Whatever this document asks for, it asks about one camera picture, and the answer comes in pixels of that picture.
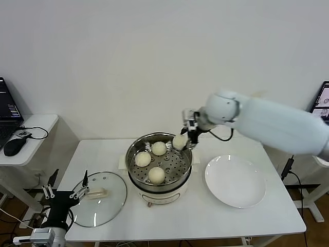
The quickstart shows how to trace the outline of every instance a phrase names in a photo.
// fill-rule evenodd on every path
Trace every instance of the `white table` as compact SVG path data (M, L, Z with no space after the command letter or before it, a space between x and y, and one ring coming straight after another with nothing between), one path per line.
M52 127L58 120L58 116L56 114L24 115L23 118L24 123L22 125L24 125L25 127L42 127L48 132L51 131ZM27 131L32 133L32 136L34 137L43 137L46 134L41 129L29 129ZM41 211L42 205L37 201L36 198L31 197L21 187L20 182L15 179L14 175L12 175L12 169L13 167L21 167L28 164L43 141L44 139L28 139L26 144L20 150L20 152L17 155L11 157L5 156L3 149L0 150L0 168L2 171L2 174L0 174L0 185L30 207L23 220L30 219L35 212ZM2 201L0 202L0 206L1 203L4 202L6 197L6 195L3 196Z
M132 139L83 140L64 174L59 190L72 190L88 174L118 170L119 157L125 154ZM306 226L286 191L262 145L245 137L234 137L227 143L211 137L201 138L199 172L193 172L187 192L167 205L147 207L129 178L127 200L112 221L95 228L73 225L67 241L145 241L174 239L213 239L263 236L254 246L265 246L283 234L301 233ZM214 157L236 154L264 173L267 193L257 206L247 209L230 207L219 201L207 188L204 168Z

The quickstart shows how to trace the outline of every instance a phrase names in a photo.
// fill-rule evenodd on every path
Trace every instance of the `computer mouse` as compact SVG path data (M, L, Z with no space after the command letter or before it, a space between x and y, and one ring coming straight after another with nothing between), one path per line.
M26 138L16 138L7 142L4 146L5 156L14 156L22 149L26 143Z

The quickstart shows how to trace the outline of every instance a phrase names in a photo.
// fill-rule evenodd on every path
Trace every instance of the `white wall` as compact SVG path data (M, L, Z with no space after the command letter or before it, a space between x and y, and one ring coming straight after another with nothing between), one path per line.
M223 87L304 109L328 79L328 8L301 0L1 1L0 74L24 112L57 113L78 139L177 132L183 108Z

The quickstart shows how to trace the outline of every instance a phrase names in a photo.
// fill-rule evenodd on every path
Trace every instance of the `glass lid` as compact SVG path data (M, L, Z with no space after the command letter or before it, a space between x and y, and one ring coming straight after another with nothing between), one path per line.
M78 191L82 181L74 191ZM72 207L74 222L84 227L103 225L123 208L127 198L127 187L124 180L112 172L98 172L88 176L89 193L81 202Z

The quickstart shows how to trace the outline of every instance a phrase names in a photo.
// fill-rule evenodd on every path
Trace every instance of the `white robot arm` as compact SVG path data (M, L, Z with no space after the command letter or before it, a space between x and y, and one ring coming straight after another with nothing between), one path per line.
M226 125L263 144L291 154L311 154L329 161L329 126L320 117L235 92L212 94L205 107L184 110L188 147L217 125Z

